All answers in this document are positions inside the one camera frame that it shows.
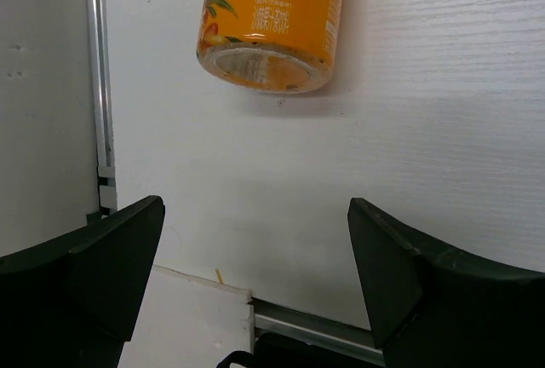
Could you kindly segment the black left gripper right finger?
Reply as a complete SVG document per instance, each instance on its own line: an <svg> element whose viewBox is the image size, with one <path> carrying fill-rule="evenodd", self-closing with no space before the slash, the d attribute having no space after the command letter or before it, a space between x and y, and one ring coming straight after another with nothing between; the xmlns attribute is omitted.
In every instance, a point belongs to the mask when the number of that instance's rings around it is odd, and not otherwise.
<svg viewBox="0 0 545 368"><path fill-rule="evenodd" d="M541 367L544 275L461 250L353 198L348 228L389 367Z"/></svg>

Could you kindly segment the orange juice bottle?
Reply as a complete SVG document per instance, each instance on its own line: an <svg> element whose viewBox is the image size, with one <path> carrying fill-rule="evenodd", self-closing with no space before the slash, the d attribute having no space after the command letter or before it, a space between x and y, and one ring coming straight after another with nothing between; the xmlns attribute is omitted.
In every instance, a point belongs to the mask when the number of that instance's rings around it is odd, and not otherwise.
<svg viewBox="0 0 545 368"><path fill-rule="evenodd" d="M270 93L330 81L342 0L204 0L197 57L213 76Z"/></svg>

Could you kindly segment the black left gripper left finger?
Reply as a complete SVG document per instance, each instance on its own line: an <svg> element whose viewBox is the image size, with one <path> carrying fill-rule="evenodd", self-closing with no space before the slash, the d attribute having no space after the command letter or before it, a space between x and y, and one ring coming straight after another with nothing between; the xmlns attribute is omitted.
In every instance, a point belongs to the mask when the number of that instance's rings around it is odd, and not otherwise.
<svg viewBox="0 0 545 368"><path fill-rule="evenodd" d="M163 230L159 196L1 259L3 367L116 367Z"/></svg>

